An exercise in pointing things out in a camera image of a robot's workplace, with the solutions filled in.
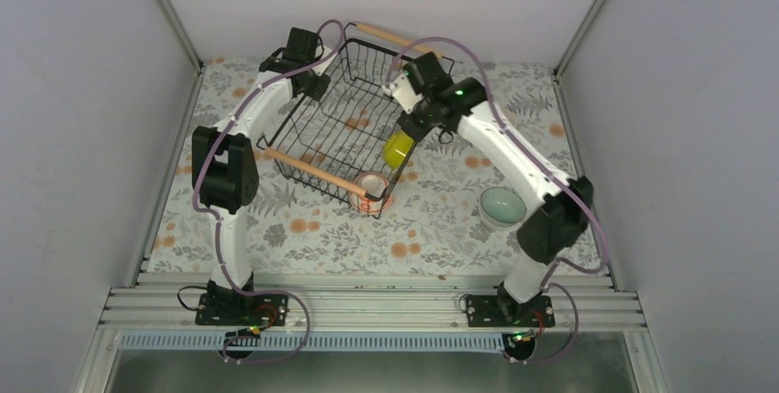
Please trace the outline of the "yellow-green bowl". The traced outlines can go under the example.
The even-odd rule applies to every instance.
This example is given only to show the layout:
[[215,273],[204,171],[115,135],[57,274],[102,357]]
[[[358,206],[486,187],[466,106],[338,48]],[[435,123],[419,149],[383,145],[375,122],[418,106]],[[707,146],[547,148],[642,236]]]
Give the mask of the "yellow-green bowl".
[[382,150],[382,158],[391,170],[397,170],[405,161],[415,140],[402,130],[394,132],[386,141]]

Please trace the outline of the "black wire dish rack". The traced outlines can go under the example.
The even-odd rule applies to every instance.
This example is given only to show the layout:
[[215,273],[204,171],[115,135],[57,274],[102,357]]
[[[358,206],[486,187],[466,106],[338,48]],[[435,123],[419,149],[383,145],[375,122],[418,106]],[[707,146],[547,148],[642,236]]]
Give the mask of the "black wire dish rack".
[[365,172],[384,175],[393,195],[403,167],[391,170],[382,150],[400,129],[402,109],[382,87],[388,73],[399,73],[431,47],[363,23],[347,24],[344,34],[325,71],[331,82],[322,99],[294,100],[274,132],[256,145],[275,159],[285,178],[350,206],[349,193],[366,194],[355,184]]

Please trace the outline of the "white bowl orange rim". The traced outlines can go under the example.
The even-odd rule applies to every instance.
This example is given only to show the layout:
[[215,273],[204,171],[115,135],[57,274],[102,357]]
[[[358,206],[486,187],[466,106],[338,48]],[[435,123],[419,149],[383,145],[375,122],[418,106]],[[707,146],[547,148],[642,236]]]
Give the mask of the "white bowl orange rim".
[[350,206],[361,214],[379,216],[394,203],[394,196],[388,193],[389,180],[382,174],[365,172],[355,179],[355,184],[366,191],[364,196],[348,194]]

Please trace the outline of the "pale green bowl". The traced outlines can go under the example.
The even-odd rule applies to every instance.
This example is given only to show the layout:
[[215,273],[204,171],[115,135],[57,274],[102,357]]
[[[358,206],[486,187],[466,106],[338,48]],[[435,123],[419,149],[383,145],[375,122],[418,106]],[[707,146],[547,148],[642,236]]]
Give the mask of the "pale green bowl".
[[484,190],[479,198],[478,211],[479,207],[484,207],[493,213],[498,211],[506,214],[514,213],[523,221],[527,215],[524,200],[514,191],[501,187],[491,187]]

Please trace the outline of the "white ceramic bowl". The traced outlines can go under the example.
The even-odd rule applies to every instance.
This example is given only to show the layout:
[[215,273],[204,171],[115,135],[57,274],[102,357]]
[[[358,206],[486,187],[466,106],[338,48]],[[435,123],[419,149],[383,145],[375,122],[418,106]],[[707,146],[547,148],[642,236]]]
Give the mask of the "white ceramic bowl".
[[484,225],[492,230],[516,229],[523,221],[514,213],[506,214],[501,211],[493,213],[484,207],[479,207],[479,218]]

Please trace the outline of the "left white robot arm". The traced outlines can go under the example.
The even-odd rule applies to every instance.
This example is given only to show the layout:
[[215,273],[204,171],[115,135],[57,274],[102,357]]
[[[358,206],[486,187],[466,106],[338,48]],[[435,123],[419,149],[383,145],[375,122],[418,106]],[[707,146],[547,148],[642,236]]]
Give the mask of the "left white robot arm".
[[334,50],[319,34],[292,28],[285,47],[259,66],[254,85],[218,123],[191,136],[193,207],[212,219],[217,264],[203,302],[234,324],[255,312],[247,250],[247,213],[259,188],[254,145],[277,111],[293,98],[323,89]]

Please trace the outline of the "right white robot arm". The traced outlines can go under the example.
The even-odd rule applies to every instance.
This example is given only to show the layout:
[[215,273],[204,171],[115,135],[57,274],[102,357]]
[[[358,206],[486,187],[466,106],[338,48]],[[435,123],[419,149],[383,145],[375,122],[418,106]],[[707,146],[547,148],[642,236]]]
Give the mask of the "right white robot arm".
[[531,147],[495,104],[487,78],[455,82],[432,52],[394,62],[382,89],[401,106],[398,123],[407,135],[420,141],[433,129],[456,133],[485,154],[522,199],[525,215],[516,230],[521,251],[497,289],[500,319],[521,325],[560,253],[588,229],[592,183],[571,177]]

